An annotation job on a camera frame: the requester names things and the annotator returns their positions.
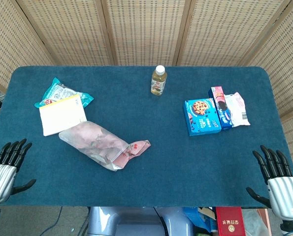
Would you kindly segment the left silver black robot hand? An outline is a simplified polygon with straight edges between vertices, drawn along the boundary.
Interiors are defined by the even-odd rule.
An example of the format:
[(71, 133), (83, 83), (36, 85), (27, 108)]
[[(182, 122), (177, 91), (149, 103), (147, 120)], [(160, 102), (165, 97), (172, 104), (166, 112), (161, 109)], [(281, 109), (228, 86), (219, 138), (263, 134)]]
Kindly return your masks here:
[(6, 143), (0, 150), (0, 203), (7, 201), (11, 195), (30, 189), (36, 182), (36, 179), (31, 179), (27, 184), (14, 186), (16, 175), (32, 146), (32, 143), (26, 141), (22, 139)]

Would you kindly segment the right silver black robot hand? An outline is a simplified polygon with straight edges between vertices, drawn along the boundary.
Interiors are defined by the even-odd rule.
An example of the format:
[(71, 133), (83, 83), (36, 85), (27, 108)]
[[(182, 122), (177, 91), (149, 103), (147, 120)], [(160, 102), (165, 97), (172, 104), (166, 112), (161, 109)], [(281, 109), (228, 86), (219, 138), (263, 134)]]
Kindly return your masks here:
[(269, 197), (257, 194), (247, 187), (247, 193), (257, 202), (272, 209), (273, 213), (284, 221), (293, 221), (293, 174), (286, 156), (279, 150), (273, 151), (264, 145), (260, 146), (262, 157), (253, 151), (267, 185)]

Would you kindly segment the white yellow book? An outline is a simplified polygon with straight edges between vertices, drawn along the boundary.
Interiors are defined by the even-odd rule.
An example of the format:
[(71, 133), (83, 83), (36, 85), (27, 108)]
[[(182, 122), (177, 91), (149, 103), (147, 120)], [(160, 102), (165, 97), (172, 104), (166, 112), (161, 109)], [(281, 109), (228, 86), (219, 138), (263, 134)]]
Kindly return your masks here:
[(87, 121), (80, 96), (73, 95), (39, 108), (43, 136), (50, 136)]

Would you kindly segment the red box with gold print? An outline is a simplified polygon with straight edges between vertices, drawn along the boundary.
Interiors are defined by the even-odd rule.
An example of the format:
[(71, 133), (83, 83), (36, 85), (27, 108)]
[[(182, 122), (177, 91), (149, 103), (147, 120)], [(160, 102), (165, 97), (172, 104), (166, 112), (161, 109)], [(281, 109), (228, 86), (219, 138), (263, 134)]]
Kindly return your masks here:
[(219, 236), (246, 236), (241, 207), (216, 207)]

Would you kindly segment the white pink snack packet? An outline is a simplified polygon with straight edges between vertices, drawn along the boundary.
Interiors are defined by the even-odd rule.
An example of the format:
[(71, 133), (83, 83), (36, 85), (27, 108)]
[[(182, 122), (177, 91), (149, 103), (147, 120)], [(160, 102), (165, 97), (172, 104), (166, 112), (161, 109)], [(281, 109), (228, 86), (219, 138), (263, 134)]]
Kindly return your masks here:
[(238, 92), (235, 94), (225, 95), (225, 101), (230, 111), (233, 127), (251, 125), (247, 118), (244, 100)]

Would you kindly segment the blue pink sandwich cookie box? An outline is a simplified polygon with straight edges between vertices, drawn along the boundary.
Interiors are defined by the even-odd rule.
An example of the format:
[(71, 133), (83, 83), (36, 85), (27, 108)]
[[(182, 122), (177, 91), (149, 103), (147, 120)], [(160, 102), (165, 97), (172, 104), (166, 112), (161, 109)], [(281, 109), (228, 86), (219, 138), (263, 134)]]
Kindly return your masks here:
[(227, 106), (225, 95), (221, 86), (211, 87), (209, 97), (214, 100), (214, 104), (217, 110), (217, 114), (220, 120), (222, 130), (228, 130), (232, 128), (232, 120), (230, 110)]

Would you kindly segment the teal snack packet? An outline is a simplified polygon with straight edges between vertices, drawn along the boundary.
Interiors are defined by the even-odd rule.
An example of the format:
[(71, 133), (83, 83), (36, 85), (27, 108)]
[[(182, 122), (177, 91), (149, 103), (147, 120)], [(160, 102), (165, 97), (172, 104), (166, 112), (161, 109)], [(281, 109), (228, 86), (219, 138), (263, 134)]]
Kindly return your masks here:
[(62, 84), (61, 81), (55, 77), (51, 86), (44, 93), (42, 100), (40, 102), (36, 102), (34, 106), (36, 108), (40, 108), (42, 106), (49, 105), (53, 102), (57, 102), (74, 95), (80, 96), (84, 108), (94, 100), (94, 98), (88, 93), (74, 91)]

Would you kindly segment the blue chocolate chip cookie box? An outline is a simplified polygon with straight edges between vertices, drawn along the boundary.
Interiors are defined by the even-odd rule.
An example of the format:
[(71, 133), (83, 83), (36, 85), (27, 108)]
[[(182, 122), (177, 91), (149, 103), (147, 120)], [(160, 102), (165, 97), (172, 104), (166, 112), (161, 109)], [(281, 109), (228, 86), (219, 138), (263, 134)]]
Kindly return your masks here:
[(186, 100), (183, 104), (189, 136), (221, 131), (218, 113), (212, 98)]

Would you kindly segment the blue carpet table mat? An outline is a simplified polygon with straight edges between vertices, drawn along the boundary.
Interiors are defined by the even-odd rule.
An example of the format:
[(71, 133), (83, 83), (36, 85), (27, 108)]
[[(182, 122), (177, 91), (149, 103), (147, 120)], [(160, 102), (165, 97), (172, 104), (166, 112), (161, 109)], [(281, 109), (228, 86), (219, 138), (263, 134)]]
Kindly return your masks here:
[[(130, 207), (259, 207), (246, 191), (268, 197), (252, 152), (264, 145), (290, 152), (269, 75), (261, 67), (168, 67), (161, 96), (150, 92), (152, 66), (26, 66), (15, 69), (0, 112), (0, 149), (27, 139), (32, 147), (15, 179), (35, 179), (7, 205)], [(43, 135), (39, 110), (53, 78), (94, 100), (87, 120), (127, 143), (150, 147), (118, 171), (109, 171), (58, 135)], [(211, 87), (240, 93), (249, 126), (189, 136), (185, 100), (208, 97)]]

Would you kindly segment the grey-blue robot torso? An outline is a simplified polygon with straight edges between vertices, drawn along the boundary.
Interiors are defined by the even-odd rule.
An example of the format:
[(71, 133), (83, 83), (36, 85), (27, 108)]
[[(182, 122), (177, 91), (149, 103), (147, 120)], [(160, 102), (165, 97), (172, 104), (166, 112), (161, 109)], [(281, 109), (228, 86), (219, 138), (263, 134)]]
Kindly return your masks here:
[(86, 236), (195, 236), (181, 207), (92, 206)]

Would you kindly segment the tea bottle with white cap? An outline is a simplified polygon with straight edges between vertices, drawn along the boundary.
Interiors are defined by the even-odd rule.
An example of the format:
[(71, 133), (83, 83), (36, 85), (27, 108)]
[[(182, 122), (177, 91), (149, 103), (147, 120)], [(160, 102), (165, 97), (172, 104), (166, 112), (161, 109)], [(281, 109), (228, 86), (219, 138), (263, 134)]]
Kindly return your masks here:
[(162, 95), (166, 84), (167, 73), (163, 65), (158, 65), (151, 79), (151, 93), (154, 95)]

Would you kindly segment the woven bamboo folding screen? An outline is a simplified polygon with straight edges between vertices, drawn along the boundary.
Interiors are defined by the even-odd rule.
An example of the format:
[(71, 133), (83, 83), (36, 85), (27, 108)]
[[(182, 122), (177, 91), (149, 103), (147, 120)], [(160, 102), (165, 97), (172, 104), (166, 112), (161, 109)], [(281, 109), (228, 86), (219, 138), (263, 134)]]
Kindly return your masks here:
[(24, 65), (260, 66), (293, 159), (293, 0), (0, 0), (0, 91)]

